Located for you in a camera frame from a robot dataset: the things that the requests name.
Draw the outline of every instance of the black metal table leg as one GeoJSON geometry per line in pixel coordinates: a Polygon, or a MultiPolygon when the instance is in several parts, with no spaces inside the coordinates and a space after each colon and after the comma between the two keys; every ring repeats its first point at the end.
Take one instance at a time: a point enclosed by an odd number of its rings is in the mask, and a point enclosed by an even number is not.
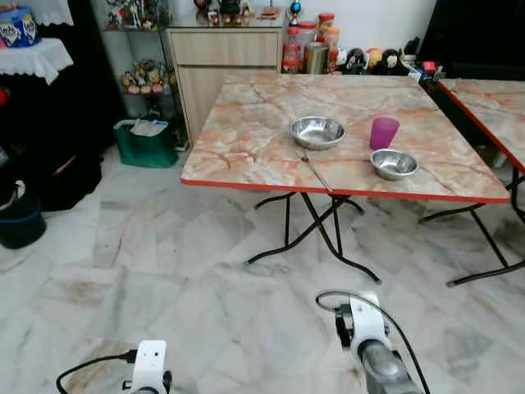
{"type": "Polygon", "coordinates": [[[263,201],[259,201],[258,203],[255,204],[254,208],[255,209],[259,209],[261,208],[264,204],[268,204],[272,201],[279,201],[280,199],[289,199],[292,195],[294,195],[295,192],[292,191],[291,193],[287,193],[285,195],[278,195],[276,197],[270,197],[270,198],[267,198],[267,199],[264,199],[263,201]]]}
{"type": "Polygon", "coordinates": [[[285,246],[288,246],[290,239],[290,197],[291,195],[286,196],[285,246]]]}
{"type": "MultiPolygon", "coordinates": [[[[340,199],[335,204],[333,204],[321,217],[319,220],[322,222],[326,218],[328,218],[334,210],[338,209],[345,201],[343,199],[340,199]]],[[[292,249],[293,247],[297,246],[300,241],[302,241],[308,234],[310,234],[315,227],[317,227],[317,224],[314,222],[312,223],[306,230],[304,230],[297,238],[295,238],[293,241],[291,241],[288,245],[282,246],[281,248],[277,248],[274,250],[269,250],[267,252],[262,252],[257,254],[256,256],[253,256],[251,259],[248,260],[247,264],[255,263],[257,260],[262,259],[263,257],[271,256],[273,254],[278,254],[282,252],[286,252],[287,250],[292,249]]]]}
{"type": "Polygon", "coordinates": [[[477,216],[477,213],[475,211],[471,211],[470,214],[476,221],[477,225],[479,226],[480,230],[482,231],[483,235],[485,236],[486,240],[489,242],[489,245],[494,250],[496,256],[498,256],[498,259],[500,259],[501,265],[504,267],[508,267],[509,264],[505,260],[505,257],[501,254],[500,248],[498,248],[498,245],[495,243],[494,239],[492,238],[490,232],[486,229],[485,225],[483,224],[482,220],[477,216]]]}
{"type": "Polygon", "coordinates": [[[443,216],[449,216],[449,215],[455,215],[456,213],[463,213],[463,212],[468,212],[468,211],[473,211],[474,209],[478,209],[478,208],[481,208],[485,206],[484,204],[474,204],[474,205],[469,205],[468,207],[465,207],[465,208],[458,208],[458,209],[449,209],[447,211],[441,211],[441,212],[438,212],[438,213],[433,213],[432,215],[428,215],[424,218],[420,218],[418,220],[419,223],[424,223],[424,222],[428,222],[429,220],[432,220],[432,219],[436,219],[436,218],[441,218],[443,216]]]}
{"type": "Polygon", "coordinates": [[[448,287],[454,287],[457,285],[463,285],[467,282],[476,281],[478,279],[484,279],[486,277],[497,277],[499,275],[503,275],[506,273],[511,273],[512,271],[517,271],[521,268],[525,268],[525,261],[522,261],[521,263],[517,263],[514,265],[510,265],[505,268],[495,269],[493,271],[487,271],[485,273],[475,273],[473,275],[469,275],[467,277],[462,277],[461,279],[456,279],[455,281],[447,282],[446,285],[448,287]]]}
{"type": "MultiPolygon", "coordinates": [[[[331,197],[332,206],[336,203],[336,197],[331,197]]],[[[334,210],[334,227],[336,228],[337,251],[343,254],[343,243],[341,242],[341,233],[339,231],[339,218],[337,217],[337,210],[334,210]]]]}
{"type": "Polygon", "coordinates": [[[525,224],[525,211],[520,209],[518,206],[518,185],[525,181],[525,176],[519,176],[519,170],[514,167],[512,171],[512,189],[510,193],[510,204],[512,205],[512,208],[518,215],[518,217],[522,220],[522,222],[525,224]]]}
{"type": "Polygon", "coordinates": [[[281,252],[286,252],[287,250],[290,250],[294,248],[296,245],[299,244],[308,234],[310,234],[315,228],[318,228],[321,232],[323,240],[326,242],[326,245],[328,246],[328,249],[330,252],[333,253],[335,257],[337,257],[341,262],[349,265],[350,267],[357,268],[364,273],[366,273],[369,277],[371,277],[377,284],[381,284],[381,279],[377,277],[375,273],[373,273],[370,269],[364,267],[361,264],[354,263],[353,261],[350,261],[346,259],[343,256],[343,245],[341,241],[340,236],[340,228],[339,228],[339,218],[337,216],[337,209],[344,203],[351,203],[360,213],[364,213],[364,210],[356,203],[349,201],[349,196],[339,196],[339,195],[333,195],[332,196],[332,204],[329,209],[325,211],[321,216],[317,214],[317,211],[313,207],[312,201],[308,197],[306,193],[301,193],[303,196],[303,200],[306,203],[306,206],[308,208],[308,211],[312,215],[313,223],[305,230],[303,231],[297,238],[295,238],[293,241],[289,242],[289,234],[290,234],[290,197],[294,195],[294,193],[289,193],[287,195],[281,195],[277,197],[271,197],[269,199],[265,199],[261,201],[260,203],[255,205],[255,208],[260,208],[266,203],[269,203],[270,201],[277,201],[280,199],[286,199],[286,222],[285,222],[285,245],[281,248],[277,248],[274,250],[268,250],[266,252],[262,252],[257,254],[256,256],[253,256],[251,259],[247,261],[247,264],[252,264],[255,261],[262,259],[263,257],[271,256],[273,254],[278,254],[281,252]],[[334,248],[334,245],[331,243],[330,237],[326,233],[325,227],[322,225],[322,222],[324,222],[330,215],[334,215],[334,223],[336,228],[336,238],[337,238],[337,249],[334,248]]]}
{"type": "Polygon", "coordinates": [[[313,207],[312,201],[310,200],[310,198],[308,197],[308,195],[306,193],[301,193],[301,195],[303,196],[304,203],[308,207],[308,211],[310,211],[310,214],[312,215],[312,218],[313,218],[313,220],[315,222],[315,225],[319,229],[319,231],[321,232],[322,238],[325,240],[326,246],[328,246],[328,249],[330,250],[330,252],[332,252],[332,254],[335,257],[337,257],[340,261],[342,261],[343,263],[349,265],[350,267],[353,267],[353,268],[356,268],[356,269],[359,269],[359,270],[363,271],[369,277],[371,277],[374,280],[374,282],[376,282],[377,284],[381,284],[381,279],[379,279],[379,277],[377,277],[376,274],[373,273],[370,269],[364,267],[361,264],[357,264],[357,263],[354,263],[353,261],[345,259],[345,257],[343,257],[342,254],[339,254],[337,252],[337,250],[334,248],[334,245],[331,243],[330,237],[326,233],[325,227],[322,225],[321,218],[317,215],[317,212],[316,212],[315,208],[313,207]]]}
{"type": "Polygon", "coordinates": [[[356,208],[356,209],[358,210],[359,213],[361,213],[362,215],[364,215],[364,209],[361,208],[361,205],[359,205],[359,204],[356,203],[355,201],[352,201],[351,199],[347,199],[347,200],[346,200],[346,203],[352,205],[354,208],[356,208]]]}
{"type": "MultiPolygon", "coordinates": [[[[512,176],[512,182],[505,187],[507,190],[511,190],[511,205],[518,217],[522,220],[523,224],[525,224],[525,212],[520,209],[518,206],[518,186],[525,181],[525,176],[519,176],[519,170],[514,167],[513,168],[513,176],[512,176]]],[[[432,220],[433,218],[439,218],[442,216],[448,216],[455,213],[462,213],[462,212],[470,212],[474,220],[476,221],[477,226],[482,231],[483,235],[485,236],[486,240],[488,241],[489,245],[491,246],[492,250],[494,250],[494,253],[496,256],[498,256],[498,259],[500,260],[501,265],[503,265],[503,268],[500,269],[494,269],[491,271],[487,271],[484,273],[476,273],[473,275],[468,275],[466,277],[462,277],[460,279],[456,279],[450,282],[447,282],[448,287],[454,287],[457,285],[462,285],[467,282],[476,281],[478,279],[483,279],[486,277],[496,277],[499,275],[503,275],[506,273],[511,273],[512,271],[516,271],[520,268],[525,268],[525,261],[522,261],[521,263],[516,263],[510,265],[507,263],[507,260],[501,253],[500,248],[498,248],[498,245],[495,243],[494,239],[492,238],[489,231],[486,229],[485,225],[483,224],[483,221],[479,218],[479,216],[476,213],[476,210],[480,207],[484,206],[484,204],[474,204],[470,205],[465,208],[460,209],[451,209],[449,211],[443,211],[439,213],[434,213],[433,215],[427,216],[425,218],[419,219],[420,223],[427,222],[429,220],[432,220]]]]}

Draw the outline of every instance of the green bag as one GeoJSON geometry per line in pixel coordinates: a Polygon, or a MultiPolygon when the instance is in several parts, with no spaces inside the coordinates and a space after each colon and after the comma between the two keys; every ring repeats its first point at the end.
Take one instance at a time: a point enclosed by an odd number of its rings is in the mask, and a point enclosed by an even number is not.
{"type": "Polygon", "coordinates": [[[168,168],[175,164],[178,159],[175,150],[176,139],[167,127],[167,121],[155,122],[159,126],[164,126],[155,135],[132,133],[130,130],[136,122],[135,120],[119,121],[113,127],[121,162],[130,166],[151,168],[168,168]]]}

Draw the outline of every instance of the white lace cloth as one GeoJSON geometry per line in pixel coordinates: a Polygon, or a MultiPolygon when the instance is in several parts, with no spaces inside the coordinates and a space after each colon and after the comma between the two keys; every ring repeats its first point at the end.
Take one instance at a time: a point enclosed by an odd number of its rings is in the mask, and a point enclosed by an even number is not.
{"type": "Polygon", "coordinates": [[[31,7],[36,23],[39,25],[49,26],[52,23],[54,25],[67,23],[73,26],[73,18],[71,17],[67,0],[20,0],[19,3],[31,7]]]}
{"type": "Polygon", "coordinates": [[[28,48],[0,49],[0,74],[35,74],[48,85],[71,64],[73,59],[60,39],[42,39],[28,48]]]}

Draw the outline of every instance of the black cable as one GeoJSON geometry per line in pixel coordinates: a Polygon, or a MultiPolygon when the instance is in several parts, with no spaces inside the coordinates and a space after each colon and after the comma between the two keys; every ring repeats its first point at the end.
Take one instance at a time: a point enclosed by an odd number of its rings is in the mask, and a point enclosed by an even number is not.
{"type": "Polygon", "coordinates": [[[66,372],[61,373],[57,378],[57,390],[60,392],[60,394],[69,394],[64,387],[62,387],[61,380],[65,378],[70,373],[74,373],[75,371],[78,371],[79,369],[85,368],[88,365],[96,364],[101,361],[107,361],[107,360],[125,360],[128,364],[133,364],[135,362],[135,358],[137,357],[137,350],[133,349],[128,351],[127,353],[124,353],[122,355],[105,355],[104,357],[98,357],[96,359],[86,361],[85,363],[78,364],[76,367],[73,367],[71,369],[68,369],[66,372]]]}
{"type": "Polygon", "coordinates": [[[392,318],[381,306],[375,305],[373,302],[371,302],[370,300],[367,300],[362,295],[353,293],[351,291],[328,290],[328,291],[323,291],[322,293],[320,293],[315,298],[315,302],[316,302],[317,305],[319,305],[320,308],[322,308],[324,310],[327,310],[329,312],[333,313],[334,312],[334,308],[330,308],[330,307],[328,307],[326,305],[323,305],[321,303],[321,301],[320,301],[321,298],[328,297],[328,296],[348,296],[348,297],[353,297],[353,298],[355,298],[357,300],[360,300],[360,301],[364,302],[367,305],[372,306],[375,310],[380,311],[381,314],[392,325],[394,325],[394,327],[397,330],[397,332],[401,335],[401,339],[403,339],[404,345],[406,346],[407,350],[409,351],[409,354],[410,354],[410,357],[412,358],[413,364],[416,367],[416,370],[418,371],[419,380],[421,380],[421,384],[423,385],[423,389],[425,391],[425,394],[431,394],[430,393],[430,389],[428,388],[428,385],[427,385],[427,380],[425,380],[425,377],[423,376],[423,372],[421,370],[421,367],[419,366],[418,358],[416,357],[416,354],[414,353],[414,351],[413,351],[413,349],[412,349],[412,347],[410,345],[409,340],[404,335],[403,330],[401,329],[399,324],[394,320],[394,318],[392,318]]]}

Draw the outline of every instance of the trophy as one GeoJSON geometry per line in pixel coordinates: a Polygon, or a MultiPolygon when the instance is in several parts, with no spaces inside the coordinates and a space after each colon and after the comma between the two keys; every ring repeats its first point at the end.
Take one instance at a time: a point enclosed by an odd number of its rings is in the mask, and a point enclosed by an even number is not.
{"type": "Polygon", "coordinates": [[[297,26],[299,24],[299,17],[303,13],[303,6],[299,0],[293,0],[290,8],[286,10],[288,18],[290,18],[290,26],[297,26]]]}

